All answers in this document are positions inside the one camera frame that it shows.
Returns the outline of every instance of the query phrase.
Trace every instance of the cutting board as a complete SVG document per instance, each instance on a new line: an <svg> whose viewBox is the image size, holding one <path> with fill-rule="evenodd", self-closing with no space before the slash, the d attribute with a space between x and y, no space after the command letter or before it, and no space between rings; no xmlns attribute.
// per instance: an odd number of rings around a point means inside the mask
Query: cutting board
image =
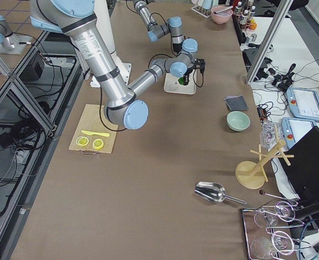
<svg viewBox="0 0 319 260"><path fill-rule="evenodd" d="M104 124L112 129L117 130L118 126L110 123L105 117L103 113L103 106L101 106L101 118ZM87 130L92 132L104 132L109 133L109 137L99 136L99 135L86 135L82 134L81 130ZM69 150L71 151L81 151L85 154L97 154L97 153L111 153L112 147L114 146L116 133L114 131L108 130L105 128L99 119L99 105L90 105L86 104L84 111L81 115L78 126L76 127L73 139L71 144L69 145ZM89 143L86 146L79 146L76 144L76 140L78 137L87 137L89 139ZM94 149L92 144L93 141L97 138L101 138L104 141L104 147L102 149Z"/></svg>

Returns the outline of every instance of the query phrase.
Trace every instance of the white table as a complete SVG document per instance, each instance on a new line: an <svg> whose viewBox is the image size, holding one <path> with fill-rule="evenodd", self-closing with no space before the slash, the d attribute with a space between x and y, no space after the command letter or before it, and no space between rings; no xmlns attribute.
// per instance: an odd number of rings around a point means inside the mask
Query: white table
<svg viewBox="0 0 319 260"><path fill-rule="evenodd" d="M257 28L254 31L247 31L246 35L251 36L252 34L257 34L257 38L254 42L255 44L261 44L267 29L269 28L269 25L272 21L272 18L266 18L266 17L255 17L255 21L257 23ZM267 53L266 57L273 60L272 65L276 67L280 72L283 72L283 74L287 73L289 70L291 64L295 63L296 68L294 69L295 73L298 73L301 71L299 75L295 75L293 79L295 81L302 79L298 82L294 83L294 87L298 88L307 88L307 89L313 89L318 91L319 87L319 66L314 61L314 57L310 53L309 49L305 45L303 39L299 35L297 29L295 28L292 21L288 18L286 18L281 27L279 28L277 35L272 42L274 51L272 53ZM303 79L304 77L311 77L312 75L318 73L317 75L313 76L312 79L317 80L313 81L311 79ZM285 105L282 103L278 103L280 93L276 92L265 92L265 84L267 84L267 88L271 88L273 90L276 90L273 85L271 85L271 81L273 80L272 76L269 76L268 79L264 80L262 79L262 82L252 82L250 86L254 90L254 99L256 105L260 103L265 103L267 101L272 101L274 103L274 106L278 108L271 109L271 117L270 120L273 122L281 122L281 119L285 116L293 117L287 109L286 111L283 111L281 109L285 108ZM281 164L279 163L279 160L275 160L278 171L276 173L277 178L277 184L280 192L286 196L287 198L293 198L296 195L293 193L292 189L289 187L289 183L287 180L287 176L285 175L284 170L281 167ZM308 241L312 245L315 245L317 242L319 242L319 233L314 234L312 236L307 236L305 241ZM305 249L302 250L303 254L305 255L305 259L312 259L317 255L317 252L314 250L314 248Z"/></svg>

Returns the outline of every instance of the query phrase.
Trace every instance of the computer monitor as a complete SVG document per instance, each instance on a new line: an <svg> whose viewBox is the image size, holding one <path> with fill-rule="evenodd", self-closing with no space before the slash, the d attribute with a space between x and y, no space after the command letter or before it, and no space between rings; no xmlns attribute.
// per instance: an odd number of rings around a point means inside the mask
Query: computer monitor
<svg viewBox="0 0 319 260"><path fill-rule="evenodd" d="M293 154L291 166L282 167L301 201L319 202L319 128L314 126L286 154ZM312 216L319 228L319 213Z"/></svg>

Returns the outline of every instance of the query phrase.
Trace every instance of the brown table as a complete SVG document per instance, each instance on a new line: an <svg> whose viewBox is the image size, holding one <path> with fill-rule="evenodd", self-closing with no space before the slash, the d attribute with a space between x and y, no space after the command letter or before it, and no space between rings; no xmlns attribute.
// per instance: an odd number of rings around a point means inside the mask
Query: brown table
<svg viewBox="0 0 319 260"><path fill-rule="evenodd" d="M141 96L150 109L146 125L118 133L112 154L88 156L68 150L85 104L99 103L99 90L85 82L11 259L246 259L241 205L210 204L194 186L221 183L248 207L268 201L234 175L239 162L257 161L249 150L257 149L261 128L232 21L216 25L190 7L150 5L165 18L181 16L185 34L197 39L204 86L192 96L168 94L162 78ZM169 36L150 43L124 3L112 25L118 55L133 65L131 81L152 55L170 53ZM226 95L244 95L246 131L227 127ZM272 174L264 189L277 192Z"/></svg>

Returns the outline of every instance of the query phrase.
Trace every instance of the scoop handle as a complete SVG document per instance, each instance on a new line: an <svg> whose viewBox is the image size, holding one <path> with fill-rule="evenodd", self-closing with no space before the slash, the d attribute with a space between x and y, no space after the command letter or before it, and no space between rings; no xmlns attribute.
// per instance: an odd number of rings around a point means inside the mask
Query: scoop handle
<svg viewBox="0 0 319 260"><path fill-rule="evenodd" d="M244 201L242 199L237 199L237 198L234 198L234 197L231 197L231 196L228 196L228 195L225 196L225 199L229 199L229 200L231 200L233 202L238 202L240 204L246 205L246 201Z"/></svg>

